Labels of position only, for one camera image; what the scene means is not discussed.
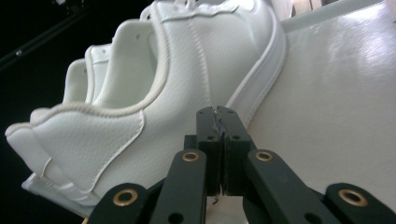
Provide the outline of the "black metal stand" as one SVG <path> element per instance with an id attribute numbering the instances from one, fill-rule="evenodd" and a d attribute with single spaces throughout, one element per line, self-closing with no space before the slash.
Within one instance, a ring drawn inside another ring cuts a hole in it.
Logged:
<path id="1" fill-rule="evenodd" d="M 51 39 L 62 34 L 72 25 L 87 17 L 90 12 L 91 10 L 89 8 L 81 8 L 79 11 L 75 12 L 65 20 L 57 23 L 42 34 L 12 50 L 6 56 L 0 58 L 0 73 L 3 70 L 8 69 L 11 65 L 18 62 L 22 58 L 28 56 L 31 52 L 51 41 Z"/>

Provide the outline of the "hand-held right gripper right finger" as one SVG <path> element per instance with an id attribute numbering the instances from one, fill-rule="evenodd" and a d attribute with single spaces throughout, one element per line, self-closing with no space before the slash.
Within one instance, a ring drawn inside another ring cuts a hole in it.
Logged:
<path id="1" fill-rule="evenodd" d="M 257 193 L 272 224 L 341 224 L 275 152 L 256 148 L 237 113 L 217 108 L 223 145 L 223 192 Z"/>

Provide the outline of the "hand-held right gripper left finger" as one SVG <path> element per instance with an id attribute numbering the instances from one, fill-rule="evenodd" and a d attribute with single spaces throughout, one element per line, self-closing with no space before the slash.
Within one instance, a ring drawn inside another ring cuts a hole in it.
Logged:
<path id="1" fill-rule="evenodd" d="M 187 135 L 164 180 L 150 224 L 205 224 L 206 198 L 219 194 L 221 137 L 215 111 L 196 113 L 196 134 Z"/>

